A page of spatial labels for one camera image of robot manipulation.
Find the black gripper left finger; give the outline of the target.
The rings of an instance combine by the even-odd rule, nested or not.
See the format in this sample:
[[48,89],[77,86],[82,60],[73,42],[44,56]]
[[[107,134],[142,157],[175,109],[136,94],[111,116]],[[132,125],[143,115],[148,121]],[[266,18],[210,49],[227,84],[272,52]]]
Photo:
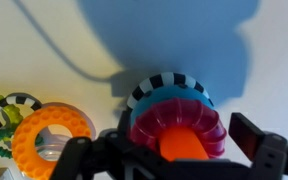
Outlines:
[[118,122],[117,130],[127,136],[130,131],[130,112],[123,111]]

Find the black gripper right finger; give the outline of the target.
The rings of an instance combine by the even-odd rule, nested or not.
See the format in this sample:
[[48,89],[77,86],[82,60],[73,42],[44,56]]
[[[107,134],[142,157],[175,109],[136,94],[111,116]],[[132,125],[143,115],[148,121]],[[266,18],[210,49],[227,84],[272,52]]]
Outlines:
[[253,161],[263,140],[264,132],[242,113],[234,112],[230,118],[229,136],[243,154]]

